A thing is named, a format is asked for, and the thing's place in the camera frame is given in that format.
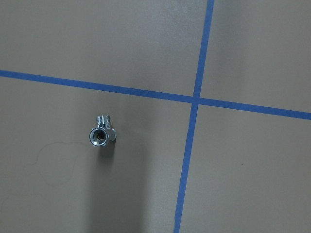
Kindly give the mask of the chrome metal angle valve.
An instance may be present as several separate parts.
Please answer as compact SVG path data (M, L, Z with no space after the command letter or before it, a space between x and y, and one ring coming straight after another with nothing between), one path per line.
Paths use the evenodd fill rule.
M95 147L105 147L117 138L116 130L112 128L109 115L97 116L97 127L89 134L89 140Z

